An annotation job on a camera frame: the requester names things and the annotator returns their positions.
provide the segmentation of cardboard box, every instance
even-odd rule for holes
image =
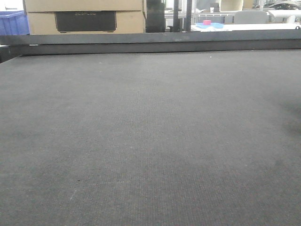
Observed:
[[[220,11],[231,12],[243,10],[244,0],[220,0]]]
[[[145,32],[145,18],[142,11],[114,11],[115,19],[109,14],[108,21],[103,24],[95,23],[97,28],[108,29],[107,31],[85,31],[87,29],[87,18],[92,18],[97,15],[97,12],[44,12],[44,13],[28,13],[30,34],[125,34],[125,33],[144,33]],[[67,17],[66,23],[62,24],[60,20]],[[79,17],[81,24],[69,23],[73,16]]]
[[[243,8],[247,8],[247,9],[253,8],[253,0],[244,0]]]
[[[146,0],[25,0],[27,12],[143,11]]]

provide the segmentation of gray felt surface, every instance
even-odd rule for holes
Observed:
[[[0,64],[0,225],[301,225],[300,57]]]

